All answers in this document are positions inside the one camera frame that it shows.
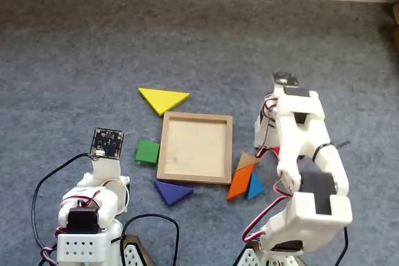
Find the blue triangle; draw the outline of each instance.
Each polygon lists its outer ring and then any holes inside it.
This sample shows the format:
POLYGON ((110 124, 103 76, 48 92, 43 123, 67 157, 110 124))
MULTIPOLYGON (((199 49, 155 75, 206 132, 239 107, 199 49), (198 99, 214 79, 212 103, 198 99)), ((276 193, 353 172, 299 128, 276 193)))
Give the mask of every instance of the blue triangle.
POLYGON ((165 182, 154 181, 154 183, 163 199, 169 206, 172 206, 175 202, 183 199, 194 191, 193 188, 187 188, 165 182))
POLYGON ((265 188, 262 185, 261 181, 259 180, 258 176, 256 175, 255 172, 252 172, 251 183, 249 184, 247 200, 253 199, 258 194, 260 194, 264 191, 265 191, 265 188))

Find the white plastic bracket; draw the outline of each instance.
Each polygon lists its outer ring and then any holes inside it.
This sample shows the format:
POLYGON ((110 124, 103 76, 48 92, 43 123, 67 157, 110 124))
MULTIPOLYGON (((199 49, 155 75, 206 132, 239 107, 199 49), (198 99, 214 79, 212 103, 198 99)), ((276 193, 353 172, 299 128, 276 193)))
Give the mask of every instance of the white plastic bracket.
POLYGON ((60 234, 57 244, 58 262, 104 262, 109 239, 102 234, 60 234))
POLYGON ((125 247, 125 262, 126 265, 131 265, 131 266, 144 266, 144 263, 140 257, 140 254, 137 251, 137 248, 129 244, 125 247))

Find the wooden frame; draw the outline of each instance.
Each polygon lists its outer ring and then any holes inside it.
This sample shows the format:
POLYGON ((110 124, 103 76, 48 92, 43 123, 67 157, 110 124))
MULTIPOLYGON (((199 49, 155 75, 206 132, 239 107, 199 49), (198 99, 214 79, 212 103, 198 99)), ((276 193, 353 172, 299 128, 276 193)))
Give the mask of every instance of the wooden frame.
POLYGON ((156 177, 230 184, 232 147, 232 116, 166 112, 156 177))

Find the gray carpet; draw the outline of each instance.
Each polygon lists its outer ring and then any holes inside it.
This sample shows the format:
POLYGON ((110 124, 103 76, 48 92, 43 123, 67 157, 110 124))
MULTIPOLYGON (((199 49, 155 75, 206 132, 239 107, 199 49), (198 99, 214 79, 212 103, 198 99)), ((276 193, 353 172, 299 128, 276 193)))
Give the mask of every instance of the gray carpet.
MULTIPOLYGON (((125 130, 122 172, 129 213, 164 213, 180 224, 179 265, 231 265, 241 232, 276 195, 276 162, 257 171, 267 192, 227 203, 226 186, 167 207, 156 168, 134 162, 140 139, 160 140, 162 120, 137 87, 190 92, 181 112, 234 118, 234 167, 252 151, 253 123, 273 70, 295 72, 319 92, 350 181, 353 223, 342 265, 396 265, 399 246, 399 69, 389 6, 311 0, 0 0, 0 264, 36 265, 30 223, 35 185, 88 151, 96 126, 125 130)), ((54 241, 60 197, 90 171, 88 159, 50 179, 38 200, 39 233, 54 241)), ((159 265, 171 265, 174 230, 137 221, 159 265)), ((309 265, 333 265, 343 235, 309 265)))

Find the cable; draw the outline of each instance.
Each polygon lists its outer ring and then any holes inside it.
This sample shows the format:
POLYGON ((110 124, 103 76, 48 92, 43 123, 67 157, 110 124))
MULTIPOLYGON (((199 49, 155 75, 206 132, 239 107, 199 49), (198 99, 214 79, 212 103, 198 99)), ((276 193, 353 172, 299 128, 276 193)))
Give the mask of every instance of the cable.
POLYGON ((40 251, 40 254, 42 256, 42 259, 48 262, 52 266, 58 266, 57 262, 54 261, 52 258, 49 257, 48 253, 51 253, 55 251, 51 247, 43 247, 42 250, 40 251))
POLYGON ((263 231, 258 231, 254 234, 252 234, 249 237, 246 237, 248 235, 248 233, 253 229, 254 226, 256 226, 256 224, 271 210, 273 209, 279 202, 281 202, 284 199, 288 199, 289 196, 280 196, 277 199, 274 200, 274 202, 272 202, 265 210, 263 210, 260 215, 258 215, 257 217, 255 217, 255 219, 245 228, 244 232, 243 232, 243 236, 242 239, 244 242, 249 242, 257 237, 259 237, 260 235, 263 235, 264 232, 263 231))
POLYGON ((282 191, 281 189, 279 189, 279 182, 280 181, 281 181, 281 177, 279 177, 277 179, 277 181, 273 184, 273 190, 276 193, 279 193, 280 195, 292 197, 292 194, 286 193, 286 192, 282 191))
POLYGON ((271 109, 272 108, 274 108, 274 107, 276 107, 277 106, 277 104, 272 104, 268 109, 267 109, 267 125, 266 125, 266 132, 265 132, 265 135, 264 135, 264 139, 263 139, 263 143, 262 143, 262 145, 259 147, 259 149, 256 151, 256 153, 255 153, 255 157, 256 158, 260 158, 260 157, 262 157, 263 156, 263 154, 268 150, 266 150, 266 151, 263 151, 263 147, 264 147, 264 145, 266 144, 266 140, 267 140, 267 133, 269 132, 269 126, 270 126, 270 111, 271 111, 271 109))
MULTIPOLYGON (((57 249, 57 243, 55 243, 50 249, 51 249, 51 251, 49 252, 49 255, 57 249)), ((37 264, 37 266, 43 266, 44 263, 46 263, 46 262, 47 262, 46 259, 42 257, 42 260, 39 262, 39 264, 37 264)))
POLYGON ((94 160, 94 158, 91 157, 91 155, 89 155, 88 153, 82 153, 82 154, 76 155, 75 157, 73 157, 73 158, 69 159, 67 162, 65 162, 63 165, 59 166, 58 168, 56 168, 55 170, 53 170, 49 174, 47 174, 43 179, 40 180, 39 184, 37 184, 37 186, 36 186, 36 189, 35 189, 35 192, 34 192, 33 198, 32 198, 31 221, 32 221, 32 230, 33 230, 33 235, 34 235, 35 241, 41 249, 44 248, 44 245, 40 241, 39 234, 37 233, 37 228, 36 228, 36 200, 37 200, 37 195, 39 193, 40 187, 42 186, 42 184, 44 183, 45 180, 47 180, 53 174, 57 173, 58 171, 60 171, 64 167, 66 167, 68 164, 74 162, 76 159, 79 159, 80 157, 89 157, 91 160, 94 160))
POLYGON ((91 202, 93 202, 97 206, 97 208, 100 208, 100 205, 98 204, 98 202, 94 200, 95 196, 96 196, 96 193, 92 197, 90 197, 90 196, 69 196, 61 201, 61 206, 63 206, 65 204, 65 201, 67 201, 68 199, 86 199, 87 202, 84 203, 84 207, 87 207, 89 204, 91 204, 91 202))
MULTIPOLYGON (((126 233, 127 227, 130 225, 131 222, 135 221, 136 219, 145 218, 145 217, 163 218, 163 219, 166 219, 167 221, 172 222, 175 225, 175 227, 176 227, 176 241, 175 241, 175 254, 173 256, 173 266, 176 266, 177 252, 178 252, 178 247, 179 247, 179 225, 177 224, 177 222, 173 218, 170 218, 170 217, 162 215, 162 214, 152 214, 152 213, 151 214, 137 215, 137 216, 129 219, 126 222, 126 224, 123 226, 121 239, 124 239, 126 237, 125 233, 126 233)), ((122 260, 122 266, 126 266, 125 251, 124 251, 124 248, 123 248, 123 242, 120 243, 120 256, 121 256, 121 260, 122 260)))
POLYGON ((334 266, 338 266, 339 263, 341 263, 344 255, 347 253, 348 246, 349 246, 349 239, 348 239, 348 228, 344 227, 344 237, 345 237, 345 246, 344 249, 342 250, 341 254, 338 257, 338 260, 336 261, 334 266))
POLYGON ((126 184, 124 184, 121 180, 118 180, 118 179, 109 179, 109 180, 106 180, 105 182, 103 182, 103 183, 101 184, 101 186, 105 186, 105 185, 107 185, 109 182, 112 182, 112 181, 118 182, 119 184, 121 184, 121 185, 126 189, 125 206, 123 207, 123 209, 122 209, 120 212, 117 213, 117 216, 119 216, 120 214, 122 214, 122 213, 127 209, 127 206, 129 205, 130 193, 129 193, 129 189, 127 188, 126 184))

